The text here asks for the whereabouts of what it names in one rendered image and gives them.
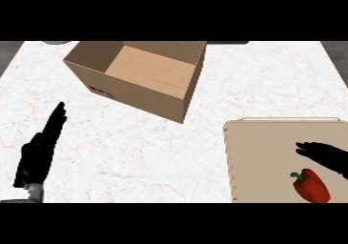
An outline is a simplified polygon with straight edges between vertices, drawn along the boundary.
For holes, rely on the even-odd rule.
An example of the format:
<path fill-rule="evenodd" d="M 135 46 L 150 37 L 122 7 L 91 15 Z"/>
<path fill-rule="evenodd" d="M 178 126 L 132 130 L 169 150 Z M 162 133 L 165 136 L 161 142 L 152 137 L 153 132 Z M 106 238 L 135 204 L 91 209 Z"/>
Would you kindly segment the beige tray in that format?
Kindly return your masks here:
<path fill-rule="evenodd" d="M 297 154 L 297 144 L 319 142 L 348 151 L 348 122 L 337 119 L 257 120 L 224 124 L 224 142 L 233 201 L 303 203 L 291 173 L 311 169 L 322 178 L 334 203 L 348 203 L 348 180 Z"/>

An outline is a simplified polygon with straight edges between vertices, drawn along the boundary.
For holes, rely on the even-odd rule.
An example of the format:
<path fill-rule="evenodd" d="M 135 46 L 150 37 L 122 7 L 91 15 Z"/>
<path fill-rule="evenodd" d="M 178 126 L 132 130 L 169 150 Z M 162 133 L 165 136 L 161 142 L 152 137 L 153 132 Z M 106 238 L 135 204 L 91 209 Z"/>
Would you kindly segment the red bell pepper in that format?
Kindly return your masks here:
<path fill-rule="evenodd" d="M 322 178 L 311 169 L 303 169 L 301 173 L 291 173 L 297 178 L 294 188 L 297 193 L 310 203 L 328 203 L 332 199 L 329 189 Z"/>

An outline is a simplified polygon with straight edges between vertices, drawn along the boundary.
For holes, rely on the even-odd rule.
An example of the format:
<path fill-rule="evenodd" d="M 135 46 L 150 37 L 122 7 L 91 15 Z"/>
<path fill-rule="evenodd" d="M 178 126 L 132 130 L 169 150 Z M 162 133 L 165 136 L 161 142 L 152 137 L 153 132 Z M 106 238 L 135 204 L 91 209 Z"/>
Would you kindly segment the open cardboard box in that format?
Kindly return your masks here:
<path fill-rule="evenodd" d="M 206 46 L 205 41 L 82 41 L 64 63 L 92 93 L 181 123 Z"/>

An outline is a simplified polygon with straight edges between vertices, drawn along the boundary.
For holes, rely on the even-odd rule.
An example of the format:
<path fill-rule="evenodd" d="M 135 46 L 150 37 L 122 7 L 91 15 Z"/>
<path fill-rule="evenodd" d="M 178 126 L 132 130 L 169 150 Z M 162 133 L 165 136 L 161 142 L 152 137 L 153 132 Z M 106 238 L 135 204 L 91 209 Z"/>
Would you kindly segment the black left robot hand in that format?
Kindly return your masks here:
<path fill-rule="evenodd" d="M 48 118 L 44 131 L 38 132 L 21 146 L 21 158 L 17 165 L 14 187 L 44 184 L 54 157 L 57 141 L 61 135 L 66 116 L 66 103 L 60 102 Z"/>

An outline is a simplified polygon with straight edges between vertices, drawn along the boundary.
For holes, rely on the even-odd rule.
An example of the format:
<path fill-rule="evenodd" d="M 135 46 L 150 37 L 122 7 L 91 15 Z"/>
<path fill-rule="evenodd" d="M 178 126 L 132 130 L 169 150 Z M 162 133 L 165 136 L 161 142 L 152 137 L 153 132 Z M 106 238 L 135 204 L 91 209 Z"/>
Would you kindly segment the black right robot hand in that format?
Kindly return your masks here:
<path fill-rule="evenodd" d="M 297 153 L 301 156 L 310 158 L 348 180 L 348 151 L 317 142 L 297 143 L 297 146 Z"/>

